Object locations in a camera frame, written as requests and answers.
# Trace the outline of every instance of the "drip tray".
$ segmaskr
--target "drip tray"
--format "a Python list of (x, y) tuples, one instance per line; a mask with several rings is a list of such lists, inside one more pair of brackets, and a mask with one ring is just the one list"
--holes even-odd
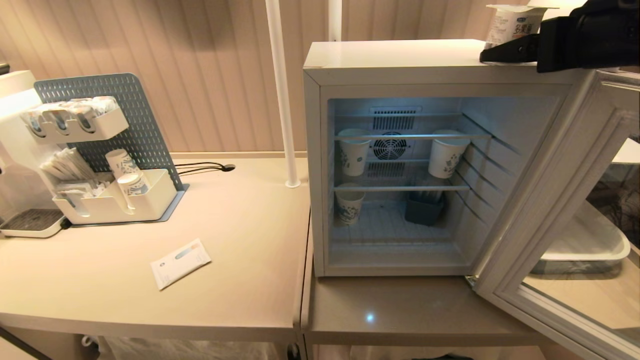
[(60, 231), (65, 216), (58, 209), (29, 209), (0, 226), (5, 236), (48, 238)]

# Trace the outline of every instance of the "glass fridge door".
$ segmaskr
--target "glass fridge door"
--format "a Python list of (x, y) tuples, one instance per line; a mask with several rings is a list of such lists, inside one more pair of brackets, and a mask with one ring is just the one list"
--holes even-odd
[(556, 124), (475, 290), (585, 359), (640, 359), (640, 76)]

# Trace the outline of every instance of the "pegboard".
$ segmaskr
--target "pegboard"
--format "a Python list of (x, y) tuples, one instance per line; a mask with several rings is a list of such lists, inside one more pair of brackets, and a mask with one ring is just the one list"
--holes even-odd
[(110, 95), (116, 98), (129, 128), (109, 140), (68, 143), (75, 147), (89, 163), (93, 171), (110, 172), (107, 159), (109, 151), (125, 149), (143, 169), (165, 168), (169, 170), (177, 191), (184, 186), (173, 165), (160, 129), (151, 112), (140, 80), (134, 74), (110, 74), (82, 76), (79, 78), (36, 81), (33, 85), (42, 102), (67, 101), (77, 97)]

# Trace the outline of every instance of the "fridge top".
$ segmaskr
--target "fridge top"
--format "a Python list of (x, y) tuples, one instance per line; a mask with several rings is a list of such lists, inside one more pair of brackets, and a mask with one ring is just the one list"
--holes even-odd
[(305, 69), (490, 66), (479, 61), (483, 49), (484, 41), (472, 39), (314, 42)]
[(314, 42), (305, 74), (320, 86), (575, 84), (589, 70), (538, 74), (536, 63), (481, 63), (480, 40)]

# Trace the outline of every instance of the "fridge vent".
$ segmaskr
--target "fridge vent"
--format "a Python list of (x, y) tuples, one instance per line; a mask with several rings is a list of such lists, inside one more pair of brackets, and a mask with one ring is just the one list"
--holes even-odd
[[(400, 133), (390, 131), (383, 135), (400, 135)], [(405, 150), (406, 140), (404, 139), (381, 139), (373, 143), (373, 153), (380, 160), (396, 160), (404, 154)]]
[(374, 130), (411, 130), (416, 114), (421, 110), (420, 106), (408, 106), (397, 108), (371, 108)]
[(369, 163), (367, 165), (367, 177), (403, 177), (404, 163), (384, 162)]

